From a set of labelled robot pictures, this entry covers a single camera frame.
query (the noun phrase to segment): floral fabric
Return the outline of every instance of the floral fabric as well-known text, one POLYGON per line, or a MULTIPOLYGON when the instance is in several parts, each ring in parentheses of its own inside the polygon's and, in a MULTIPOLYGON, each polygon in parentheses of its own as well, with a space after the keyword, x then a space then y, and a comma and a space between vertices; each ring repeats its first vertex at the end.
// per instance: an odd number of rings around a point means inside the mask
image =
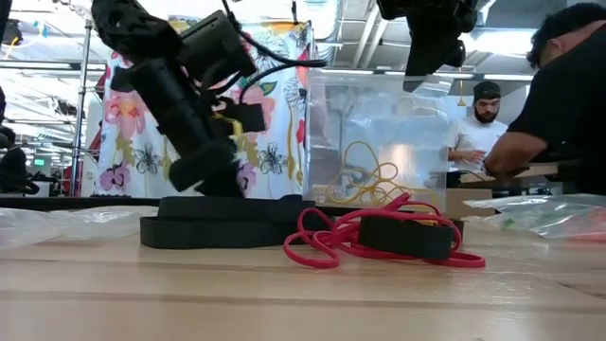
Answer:
MULTIPOLYGON (((244 30, 282 57, 308 59, 312 41, 308 23, 246 25, 244 30)), ((253 46, 246 48, 259 72, 279 65, 253 46)), ((117 53, 108 62, 96 194, 178 195, 168 178, 169 167, 178 158, 176 151, 155 129, 155 119, 141 97, 127 87, 112 86, 117 69, 131 66, 117 53)), ((238 81, 223 95, 238 100, 247 82, 238 81)), ((266 132, 233 137, 241 160, 237 180, 247 197, 279 199, 302 193, 306 99, 307 69, 299 67, 271 74, 244 94, 244 102, 262 105, 268 127, 266 132)))

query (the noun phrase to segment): hand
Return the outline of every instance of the hand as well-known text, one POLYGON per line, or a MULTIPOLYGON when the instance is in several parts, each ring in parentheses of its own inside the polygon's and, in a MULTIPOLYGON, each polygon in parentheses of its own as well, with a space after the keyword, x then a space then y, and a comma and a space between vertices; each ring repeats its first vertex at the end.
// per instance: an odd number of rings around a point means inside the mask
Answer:
POLYGON ((482 162, 482 160, 484 160, 484 156, 486 156, 486 152, 484 151, 475 150, 463 152, 463 160, 475 164, 479 164, 480 162, 482 162))

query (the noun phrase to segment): person in black shirt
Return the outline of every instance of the person in black shirt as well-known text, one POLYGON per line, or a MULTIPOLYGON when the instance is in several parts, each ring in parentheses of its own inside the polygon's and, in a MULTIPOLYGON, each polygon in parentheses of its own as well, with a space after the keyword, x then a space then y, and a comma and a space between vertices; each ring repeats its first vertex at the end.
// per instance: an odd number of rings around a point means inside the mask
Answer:
POLYGON ((548 16, 528 60, 539 68, 522 113, 484 161, 509 178, 539 153, 574 146, 583 155, 577 190, 606 195, 606 8, 581 3, 548 16))
POLYGON ((15 146, 15 132, 7 127, 0 126, 0 149, 7 149, 0 159, 0 171, 14 177, 26 178, 26 154, 21 148, 15 146))

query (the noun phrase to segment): table surface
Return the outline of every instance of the table surface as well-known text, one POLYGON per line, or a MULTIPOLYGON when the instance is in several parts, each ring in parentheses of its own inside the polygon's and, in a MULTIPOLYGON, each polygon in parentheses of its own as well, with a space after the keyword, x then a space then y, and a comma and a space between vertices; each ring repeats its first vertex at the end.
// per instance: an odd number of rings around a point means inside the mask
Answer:
POLYGON ((159 251, 136 236, 0 251, 0 340, 604 340, 606 244, 468 231, 484 270, 280 248, 159 251))
POLYGON ((464 173, 461 175, 461 183, 519 183, 521 180, 525 180, 527 178, 542 178, 546 175, 553 175, 558 173, 559 165, 557 163, 553 164, 532 164, 530 165, 529 170, 525 170, 518 175, 516 175, 513 179, 509 179, 507 181, 497 180, 491 176, 486 175, 485 173, 478 171, 474 173, 464 173))

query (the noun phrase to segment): man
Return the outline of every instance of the man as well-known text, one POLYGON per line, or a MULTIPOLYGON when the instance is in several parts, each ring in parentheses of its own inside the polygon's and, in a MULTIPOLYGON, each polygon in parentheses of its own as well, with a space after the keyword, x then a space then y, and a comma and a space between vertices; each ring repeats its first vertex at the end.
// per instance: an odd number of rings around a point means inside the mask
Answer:
POLYGON ((509 178, 565 144, 583 151, 577 190, 606 195, 606 8, 581 3, 548 16, 532 43, 528 60, 539 71, 522 113, 485 160, 486 173, 509 178))
POLYGON ((482 161, 508 126, 495 121, 501 104, 501 88, 483 81, 473 88, 472 117, 455 122, 448 133, 448 161, 458 171, 481 171, 482 161))
POLYGON ((13 130, 0 126, 0 149, 7 149, 7 152, 0 159, 0 171, 4 174, 25 179, 27 176, 26 154, 15 145, 15 137, 13 130))

